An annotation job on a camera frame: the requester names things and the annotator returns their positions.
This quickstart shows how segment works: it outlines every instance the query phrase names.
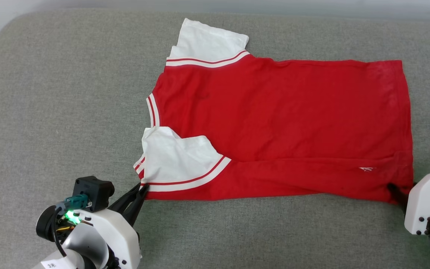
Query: red t-shirt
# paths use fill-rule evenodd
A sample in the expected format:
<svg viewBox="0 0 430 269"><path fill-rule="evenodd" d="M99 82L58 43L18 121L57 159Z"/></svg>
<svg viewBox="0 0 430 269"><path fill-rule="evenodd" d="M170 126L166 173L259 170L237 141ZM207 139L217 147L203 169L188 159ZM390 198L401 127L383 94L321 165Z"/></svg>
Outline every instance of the red t-shirt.
<svg viewBox="0 0 430 269"><path fill-rule="evenodd" d="M209 41L227 36L186 20L177 47L202 43L213 53L223 46L213 49L190 31ZM246 36L229 33L244 42ZM244 46L208 61L177 56L177 47L147 99L155 129L146 130L144 156L134 166L150 183L148 199L326 192L390 201L388 183L412 187L411 107L401 61L278 62Z"/></svg>

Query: gray cushion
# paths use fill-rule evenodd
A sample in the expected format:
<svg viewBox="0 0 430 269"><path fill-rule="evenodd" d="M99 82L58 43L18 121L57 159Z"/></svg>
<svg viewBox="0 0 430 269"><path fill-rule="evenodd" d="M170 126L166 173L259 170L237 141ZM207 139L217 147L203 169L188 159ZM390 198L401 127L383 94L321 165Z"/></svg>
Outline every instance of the gray cushion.
<svg viewBox="0 0 430 269"><path fill-rule="evenodd" d="M55 251L35 223L77 177L136 184L147 97L184 17L250 37L256 56L404 62L416 179L430 172L430 22L63 10L0 34L0 268ZM140 268L430 268L427 237L394 205L326 194L147 201Z"/></svg>

